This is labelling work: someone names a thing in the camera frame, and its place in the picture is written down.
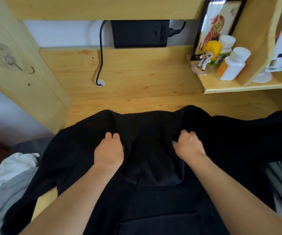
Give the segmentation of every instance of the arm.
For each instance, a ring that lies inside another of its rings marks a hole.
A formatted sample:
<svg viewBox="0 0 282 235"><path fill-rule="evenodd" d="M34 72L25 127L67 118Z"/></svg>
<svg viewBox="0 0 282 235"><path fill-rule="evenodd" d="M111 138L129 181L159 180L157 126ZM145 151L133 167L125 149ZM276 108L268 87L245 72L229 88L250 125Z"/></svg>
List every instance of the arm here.
<svg viewBox="0 0 282 235"><path fill-rule="evenodd" d="M107 183L123 163L119 134L107 132L94 151L94 165L41 212L19 235L81 235Z"/></svg>
<svg viewBox="0 0 282 235"><path fill-rule="evenodd" d="M198 177L231 235L282 234L282 218L216 166L194 132L182 130L173 146Z"/></svg>

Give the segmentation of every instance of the hand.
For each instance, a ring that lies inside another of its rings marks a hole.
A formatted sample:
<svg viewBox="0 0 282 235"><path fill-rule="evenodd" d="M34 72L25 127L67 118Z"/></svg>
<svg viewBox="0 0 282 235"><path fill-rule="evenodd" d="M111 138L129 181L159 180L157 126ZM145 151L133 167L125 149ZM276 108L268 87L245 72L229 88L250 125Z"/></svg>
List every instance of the hand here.
<svg viewBox="0 0 282 235"><path fill-rule="evenodd" d="M190 164L197 157L205 156L202 142L195 132L188 133L182 130L178 142L173 141L173 146L178 157Z"/></svg>
<svg viewBox="0 0 282 235"><path fill-rule="evenodd" d="M105 138L100 142L94 151L94 165L98 167L115 170L123 163L123 145L118 133L112 135L110 132L105 134Z"/></svg>

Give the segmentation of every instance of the orange label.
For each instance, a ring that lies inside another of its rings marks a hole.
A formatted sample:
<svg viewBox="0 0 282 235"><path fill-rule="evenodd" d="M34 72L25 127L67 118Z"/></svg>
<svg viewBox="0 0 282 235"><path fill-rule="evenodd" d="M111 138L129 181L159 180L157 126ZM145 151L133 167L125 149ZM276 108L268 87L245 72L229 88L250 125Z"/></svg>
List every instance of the orange label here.
<svg viewBox="0 0 282 235"><path fill-rule="evenodd" d="M228 65L227 65L226 61L224 60L221 63L221 65L219 66L219 68L218 68L218 70L216 72L217 77L221 78L227 68L228 68Z"/></svg>

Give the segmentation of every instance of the yellow hair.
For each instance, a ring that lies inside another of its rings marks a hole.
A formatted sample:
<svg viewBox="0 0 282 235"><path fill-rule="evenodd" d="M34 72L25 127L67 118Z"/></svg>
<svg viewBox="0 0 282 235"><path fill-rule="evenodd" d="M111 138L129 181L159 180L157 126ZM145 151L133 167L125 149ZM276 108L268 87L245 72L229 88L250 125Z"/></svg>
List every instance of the yellow hair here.
<svg viewBox="0 0 282 235"><path fill-rule="evenodd" d="M211 51L214 54L211 60L215 60L222 51L222 45L216 40L211 40L203 46L202 52L204 53L205 51Z"/></svg>

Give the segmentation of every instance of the white bottle cap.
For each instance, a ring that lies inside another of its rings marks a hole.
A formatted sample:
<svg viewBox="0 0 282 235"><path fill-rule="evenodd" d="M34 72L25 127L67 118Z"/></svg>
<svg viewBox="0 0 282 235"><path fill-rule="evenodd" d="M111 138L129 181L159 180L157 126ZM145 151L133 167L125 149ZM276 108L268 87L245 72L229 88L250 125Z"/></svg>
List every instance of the white bottle cap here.
<svg viewBox="0 0 282 235"><path fill-rule="evenodd" d="M236 39L230 35L221 35L218 42L222 44L223 48L231 48L236 42Z"/></svg>
<svg viewBox="0 0 282 235"><path fill-rule="evenodd" d="M233 49L233 51L230 53L230 59L234 62L242 63L245 60L248 59L251 52L243 47L236 47Z"/></svg>

